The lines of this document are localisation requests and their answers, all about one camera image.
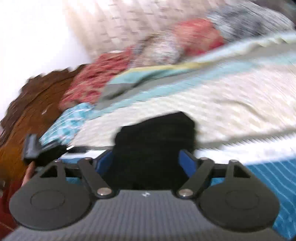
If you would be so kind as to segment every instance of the gray gripper base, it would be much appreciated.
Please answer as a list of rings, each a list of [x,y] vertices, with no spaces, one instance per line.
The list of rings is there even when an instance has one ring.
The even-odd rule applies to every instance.
[[[253,233],[224,230],[207,221],[194,202],[170,191],[120,191],[99,200],[77,223],[54,231],[19,227],[5,241],[283,241],[271,228]]]

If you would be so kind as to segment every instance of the beige curtain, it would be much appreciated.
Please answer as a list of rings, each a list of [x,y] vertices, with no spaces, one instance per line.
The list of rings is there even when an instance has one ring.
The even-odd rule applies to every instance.
[[[180,20],[235,0],[63,0],[70,28],[95,59]]]

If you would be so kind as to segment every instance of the person's hand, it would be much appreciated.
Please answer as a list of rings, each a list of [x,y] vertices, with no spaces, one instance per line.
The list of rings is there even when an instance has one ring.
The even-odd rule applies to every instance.
[[[30,179],[31,177],[33,176],[34,174],[34,170],[35,170],[35,163],[34,162],[31,162],[29,165],[28,165],[28,168],[26,170],[26,173],[25,173],[25,176],[24,176],[24,179],[22,181],[22,186],[24,186]]]

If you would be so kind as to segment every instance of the black cloth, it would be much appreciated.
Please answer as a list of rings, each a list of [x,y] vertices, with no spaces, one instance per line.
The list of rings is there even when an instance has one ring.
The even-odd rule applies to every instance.
[[[124,126],[103,179],[114,189],[178,190],[188,180],[178,164],[179,151],[192,153],[194,143],[195,123],[183,112]]]

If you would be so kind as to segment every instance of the screw head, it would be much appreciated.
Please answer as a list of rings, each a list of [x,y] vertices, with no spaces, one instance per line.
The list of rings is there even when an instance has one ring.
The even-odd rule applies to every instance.
[[[97,193],[101,196],[106,196],[112,193],[112,190],[110,188],[99,188],[97,190]]]
[[[193,195],[193,191],[190,189],[181,189],[178,194],[181,197],[190,197]]]

